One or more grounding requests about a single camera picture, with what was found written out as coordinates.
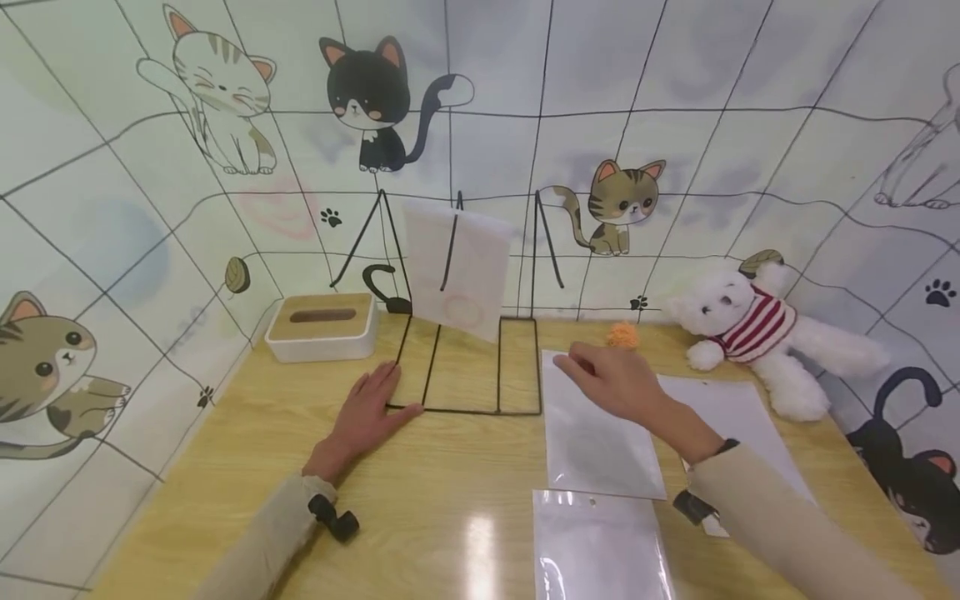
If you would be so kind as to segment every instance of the striped shirt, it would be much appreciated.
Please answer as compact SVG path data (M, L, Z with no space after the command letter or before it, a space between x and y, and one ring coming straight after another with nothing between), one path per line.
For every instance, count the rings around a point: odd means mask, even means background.
M754 287L754 301L739 323L710 340L734 363L749 363L763 356L786 337L797 322L797 310Z

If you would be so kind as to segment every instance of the white teddy bear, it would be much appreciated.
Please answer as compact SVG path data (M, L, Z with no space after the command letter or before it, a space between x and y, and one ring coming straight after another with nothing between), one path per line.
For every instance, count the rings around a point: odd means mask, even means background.
M778 299L788 269L763 263L753 283L738 272L706 274L669 299L666 312L690 333L707 336L687 351L690 367L710 371L724 358L746 363L763 380L778 414L818 420L829 408L827 394L788 350L840 377L869 376L890 357L874 340L798 315Z

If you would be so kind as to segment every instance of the wooden tissue box lid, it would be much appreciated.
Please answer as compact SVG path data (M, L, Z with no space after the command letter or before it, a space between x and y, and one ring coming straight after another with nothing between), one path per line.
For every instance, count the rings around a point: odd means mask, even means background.
M371 302L370 294L291 296L280 306L269 337L274 341L360 337L367 330ZM320 310L352 310L353 314L341 313L335 321L310 321L308 313Z

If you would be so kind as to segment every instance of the white tissue box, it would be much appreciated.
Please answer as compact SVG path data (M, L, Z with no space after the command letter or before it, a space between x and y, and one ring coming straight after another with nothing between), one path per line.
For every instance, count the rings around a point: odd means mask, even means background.
M378 315L371 294L291 296L264 339L281 363L366 358L376 349Z

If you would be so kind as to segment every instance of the sleeve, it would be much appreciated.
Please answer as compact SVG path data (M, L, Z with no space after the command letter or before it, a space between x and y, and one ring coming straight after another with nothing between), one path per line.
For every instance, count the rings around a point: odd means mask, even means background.
M288 477L253 517L247 531L213 568L193 600L264 600L290 560L313 534L307 510L316 494L336 502L337 492L320 477Z
M716 509L737 543L808 598L921 598L743 444L695 466L689 490Z

